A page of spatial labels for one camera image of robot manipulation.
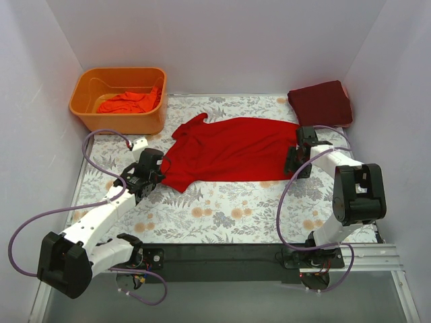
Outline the red t shirt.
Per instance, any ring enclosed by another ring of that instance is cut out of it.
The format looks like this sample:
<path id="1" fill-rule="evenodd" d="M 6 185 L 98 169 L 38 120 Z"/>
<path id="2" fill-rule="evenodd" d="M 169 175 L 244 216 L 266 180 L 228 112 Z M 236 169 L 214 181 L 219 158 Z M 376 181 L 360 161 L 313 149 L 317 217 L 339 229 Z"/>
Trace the red t shirt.
<path id="1" fill-rule="evenodd" d="M 201 113 L 172 134 L 161 169 L 162 184 L 183 193 L 190 184 L 259 182 L 291 178 L 284 171 L 295 147 L 298 125 L 266 118 L 238 117 L 207 123 Z"/>

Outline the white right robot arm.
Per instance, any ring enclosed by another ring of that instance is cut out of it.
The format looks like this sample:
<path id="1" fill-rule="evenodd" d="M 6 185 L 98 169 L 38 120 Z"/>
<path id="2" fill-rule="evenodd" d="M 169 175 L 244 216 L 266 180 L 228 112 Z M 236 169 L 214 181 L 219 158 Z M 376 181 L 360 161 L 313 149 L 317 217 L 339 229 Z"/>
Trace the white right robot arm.
<path id="1" fill-rule="evenodd" d="M 356 161 L 343 153 L 348 150 L 326 144 L 305 144 L 288 150 L 285 171 L 293 176 L 283 196 L 293 181 L 305 177 L 303 172 L 311 166 L 322 169 L 333 179 L 333 214 L 309 235 L 304 247 L 295 247 L 304 251 L 305 261 L 312 267 L 323 266 L 329 259 L 328 249 L 337 248 L 357 229 L 384 218 L 387 213 L 380 166 Z"/>

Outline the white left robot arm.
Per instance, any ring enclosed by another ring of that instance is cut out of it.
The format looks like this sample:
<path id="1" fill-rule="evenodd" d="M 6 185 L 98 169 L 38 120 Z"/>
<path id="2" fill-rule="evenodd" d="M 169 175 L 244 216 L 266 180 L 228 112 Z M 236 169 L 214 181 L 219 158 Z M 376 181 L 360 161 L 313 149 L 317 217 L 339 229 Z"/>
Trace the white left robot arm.
<path id="1" fill-rule="evenodd" d="M 160 162 L 133 163 L 105 195 L 103 205 L 93 208 L 61 233 L 42 240 L 37 278 L 75 299 L 98 274 L 116 265 L 125 269 L 144 267 L 143 243 L 119 234 L 101 243 L 102 236 L 127 212 L 147 197 L 162 179 Z"/>

